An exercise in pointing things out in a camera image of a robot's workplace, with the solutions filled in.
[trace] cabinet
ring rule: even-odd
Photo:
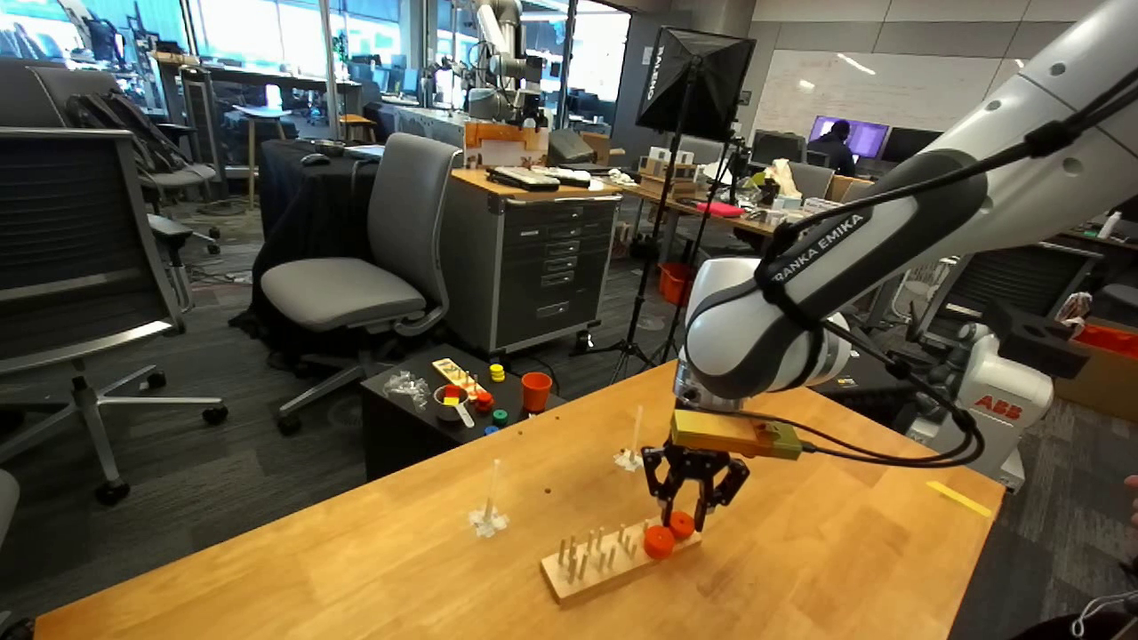
[[[616,192],[520,192],[454,169],[445,213],[448,326],[482,352],[588,332],[601,308]]]

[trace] small object on table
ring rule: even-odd
[[[713,201],[702,201],[696,213],[706,213],[706,218],[741,218],[744,205],[713,200]]]
[[[645,470],[645,458],[639,458],[639,424],[645,424],[645,405],[637,405],[637,425],[632,425],[632,445],[616,452],[616,464],[625,470],[625,474],[639,474]]]
[[[601,586],[616,586],[632,571],[702,544],[694,529],[686,539],[661,524],[632,524],[620,529],[601,529],[588,535],[566,535],[556,553],[540,558],[540,571],[557,602],[572,602],[584,593],[599,593]]]
[[[477,384],[477,378],[469,368],[463,368],[454,358],[434,358],[434,368],[448,380],[466,388],[466,394],[483,391],[483,384]]]
[[[505,366],[490,361],[490,384],[505,384]]]
[[[546,372],[546,368],[527,368],[524,372],[524,410],[529,417],[547,410],[547,394],[552,391],[556,391],[556,378],[552,372]]]
[[[483,391],[483,388],[477,388],[477,391],[469,394],[469,405],[475,405],[482,417],[488,417],[488,413],[495,413],[495,394]]]
[[[469,391],[466,391],[466,388],[458,388],[458,384],[443,384],[437,394],[434,394],[434,401],[445,405],[445,410],[453,410],[453,413],[463,420],[463,425],[475,431],[475,417],[469,417],[469,410],[466,410],[466,401],[469,401]]]
[[[502,482],[502,458],[495,458],[490,464],[488,501],[477,511],[469,511],[475,535],[482,539],[499,535],[508,526],[508,514],[502,514],[495,503],[499,482]]]
[[[668,514],[668,529],[672,529],[675,539],[686,539],[686,535],[696,532],[696,519],[686,514],[686,511],[672,511],[672,514]]]
[[[505,425],[505,424],[508,424],[508,413],[505,413],[505,410],[495,410],[490,420],[495,420],[495,425]]]

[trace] gray office chair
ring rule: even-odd
[[[122,92],[118,80],[103,72],[71,72],[71,68],[31,68],[36,80],[43,85],[43,95],[53,104],[53,113],[60,125],[76,125],[76,99],[93,99],[93,95],[112,95]],[[145,117],[124,122],[134,132],[134,148],[144,155],[153,155],[156,148],[170,148],[176,155],[183,153],[156,125]],[[211,187],[220,180],[220,169],[211,164],[183,164],[178,169],[144,169],[138,185],[149,195],[153,213],[163,218],[166,195],[176,192],[192,192],[192,187]],[[220,230],[192,230],[195,243],[202,243],[211,253],[220,253]]]
[[[17,501],[23,501],[23,482],[7,470],[0,470],[0,544],[12,529]]]
[[[454,147],[392,134],[365,213],[374,263],[319,257],[269,268],[261,287],[275,308],[306,332],[363,332],[363,336],[431,332],[448,313],[443,213],[454,155]],[[363,342],[352,366],[278,410],[282,433],[300,431],[300,410],[363,380],[365,368],[371,343]]]
[[[0,463],[71,431],[89,431],[103,464],[100,501],[122,501],[103,410],[202,410],[226,424],[220,399],[124,399],[124,388],[163,388],[153,366],[93,388],[89,355],[134,343],[178,326],[176,292],[163,276],[144,192],[132,134],[107,129],[0,129],[0,378],[41,366],[71,366],[69,401],[0,401],[4,413],[41,424],[0,441]]]

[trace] small wooden block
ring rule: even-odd
[[[571,577],[571,564],[562,564],[562,552],[546,553],[540,571],[546,571],[547,586],[556,590],[556,596],[575,602],[584,593],[599,593],[601,586],[616,586],[620,579],[630,579],[632,571],[655,564],[655,558],[645,553],[645,526],[655,526],[655,524],[657,519],[610,529],[594,552],[590,552],[590,535],[566,544],[562,552],[572,553],[572,546],[575,546],[575,558],[588,558],[588,552],[590,552],[590,563],[584,570],[575,570],[575,577]],[[694,544],[702,544],[702,532],[675,544],[672,553],[678,553]]]
[[[752,417],[719,417],[719,413],[686,413],[672,417],[672,441],[696,452],[741,452],[747,458],[798,458],[805,445],[791,424],[752,420]]]
[[[469,368],[463,368],[454,358],[434,358],[431,361],[448,384],[458,384],[466,394],[483,391],[483,384],[477,378],[469,378]]]

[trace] white wall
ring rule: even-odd
[[[876,76],[854,72],[836,54],[774,51],[755,129],[808,132],[817,113],[841,113],[943,132],[1014,76],[1014,61],[994,55],[854,55]]]

